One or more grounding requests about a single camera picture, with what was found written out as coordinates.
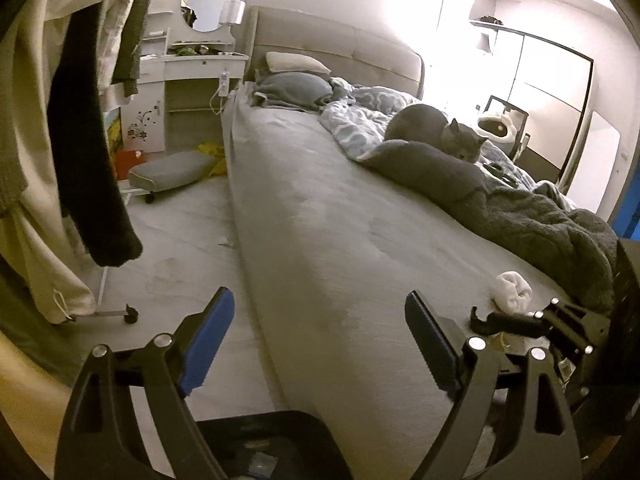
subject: upholstered headboard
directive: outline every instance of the upholstered headboard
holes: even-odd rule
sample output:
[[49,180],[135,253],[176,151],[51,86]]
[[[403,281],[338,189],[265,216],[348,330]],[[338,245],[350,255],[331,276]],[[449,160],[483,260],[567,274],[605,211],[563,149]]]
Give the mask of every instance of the upholstered headboard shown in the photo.
[[295,10],[251,6],[232,28],[236,50],[251,57],[247,79],[270,50],[315,57],[351,83],[387,86],[422,97],[424,63],[408,46],[344,23]]

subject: gray cat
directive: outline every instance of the gray cat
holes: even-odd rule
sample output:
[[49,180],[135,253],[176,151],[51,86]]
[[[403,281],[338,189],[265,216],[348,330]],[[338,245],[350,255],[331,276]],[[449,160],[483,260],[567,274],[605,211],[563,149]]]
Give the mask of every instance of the gray cat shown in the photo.
[[403,108],[389,121],[385,140],[392,139],[425,142],[447,155],[471,163],[478,161],[480,147],[486,141],[486,137],[455,119],[449,124],[440,110],[425,104]]

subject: rolled white towel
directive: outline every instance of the rolled white towel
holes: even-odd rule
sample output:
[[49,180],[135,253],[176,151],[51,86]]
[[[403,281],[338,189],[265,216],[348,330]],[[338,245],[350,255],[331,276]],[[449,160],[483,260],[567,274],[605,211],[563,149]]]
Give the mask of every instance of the rolled white towel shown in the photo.
[[491,297],[500,310],[507,314],[526,314],[533,291],[522,276],[510,270],[495,279]]

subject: mattress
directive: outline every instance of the mattress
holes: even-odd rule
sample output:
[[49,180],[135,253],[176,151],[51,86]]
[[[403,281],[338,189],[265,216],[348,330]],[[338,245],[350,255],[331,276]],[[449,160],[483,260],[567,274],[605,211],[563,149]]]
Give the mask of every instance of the mattress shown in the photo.
[[465,331],[516,270],[543,308],[544,274],[409,189],[350,162],[318,117],[251,108],[223,117],[239,242],[287,402],[330,429],[356,480],[410,478],[449,414],[404,322],[420,290]]

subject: caster wheel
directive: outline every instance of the caster wheel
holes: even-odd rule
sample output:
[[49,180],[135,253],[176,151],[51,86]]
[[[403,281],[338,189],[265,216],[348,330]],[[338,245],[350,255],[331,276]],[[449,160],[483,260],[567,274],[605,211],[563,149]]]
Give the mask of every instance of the caster wheel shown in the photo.
[[124,316],[124,322],[128,325],[133,325],[138,321],[138,311],[132,306],[127,305],[127,313]]

